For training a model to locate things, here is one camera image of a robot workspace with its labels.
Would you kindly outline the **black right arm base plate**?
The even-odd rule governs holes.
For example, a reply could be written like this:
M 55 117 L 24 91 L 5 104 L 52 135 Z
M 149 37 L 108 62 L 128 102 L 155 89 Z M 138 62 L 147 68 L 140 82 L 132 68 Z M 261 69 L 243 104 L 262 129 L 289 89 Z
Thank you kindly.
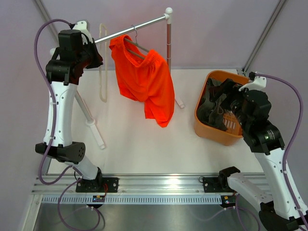
M 220 193 L 229 190 L 225 179 L 221 177 L 202 177 L 202 183 L 206 193 Z

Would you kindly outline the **dark green shorts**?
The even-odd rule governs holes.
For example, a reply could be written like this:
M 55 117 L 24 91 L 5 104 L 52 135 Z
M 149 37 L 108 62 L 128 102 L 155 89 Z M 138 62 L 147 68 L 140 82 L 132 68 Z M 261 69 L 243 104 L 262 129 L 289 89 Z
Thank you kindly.
M 223 93 L 215 102 L 210 101 L 210 88 L 217 87 L 222 84 L 221 81 L 210 77 L 205 85 L 205 93 L 201 97 L 200 105 L 197 108 L 198 120 L 209 127 L 227 131 L 229 128 L 225 125 L 224 115 L 233 115 L 230 110 L 223 109 L 221 103 L 226 99 L 226 94 Z

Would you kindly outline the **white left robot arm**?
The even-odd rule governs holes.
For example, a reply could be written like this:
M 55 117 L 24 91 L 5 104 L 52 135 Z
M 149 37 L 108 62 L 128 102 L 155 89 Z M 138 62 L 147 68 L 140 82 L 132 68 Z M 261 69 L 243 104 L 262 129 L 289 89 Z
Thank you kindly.
M 98 192 L 103 188 L 102 172 L 86 157 L 85 144 L 72 140 L 71 120 L 84 69 L 99 67 L 103 59 L 94 42 L 79 30 L 62 30 L 58 39 L 45 73 L 50 96 L 47 129 L 35 151 L 73 168 L 80 175 L 77 192 Z

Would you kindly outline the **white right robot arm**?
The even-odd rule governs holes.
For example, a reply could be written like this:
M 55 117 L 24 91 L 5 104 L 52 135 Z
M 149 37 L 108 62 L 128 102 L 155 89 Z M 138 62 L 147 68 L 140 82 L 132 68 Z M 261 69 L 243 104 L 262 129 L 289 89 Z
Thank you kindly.
M 244 141 L 261 165 L 271 194 L 260 190 L 234 167 L 220 171 L 218 186 L 223 191 L 236 191 L 249 202 L 268 231 L 307 228 L 308 207 L 286 162 L 282 135 L 268 120 L 271 103 L 267 94 L 231 79 L 211 91 L 211 100 L 217 100 L 222 94 L 226 98 L 221 106 L 231 111 L 241 126 Z

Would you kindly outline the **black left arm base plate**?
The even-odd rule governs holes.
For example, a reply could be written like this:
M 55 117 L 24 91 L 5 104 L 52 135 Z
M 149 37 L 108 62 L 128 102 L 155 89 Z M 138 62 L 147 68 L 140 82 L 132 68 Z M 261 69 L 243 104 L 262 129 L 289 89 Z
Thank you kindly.
M 77 183 L 76 192 L 78 193 L 116 193 L 118 192 L 119 178 L 101 177 L 98 180 L 81 180 Z

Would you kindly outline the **white plastic hanger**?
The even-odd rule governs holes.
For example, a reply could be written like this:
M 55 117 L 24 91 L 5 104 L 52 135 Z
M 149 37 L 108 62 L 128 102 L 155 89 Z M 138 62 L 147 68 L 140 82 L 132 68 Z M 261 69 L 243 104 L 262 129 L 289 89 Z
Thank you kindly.
M 104 51 L 104 65 L 99 68 L 99 97 L 103 103 L 108 100 L 108 51 L 107 42 L 100 44 L 100 52 Z

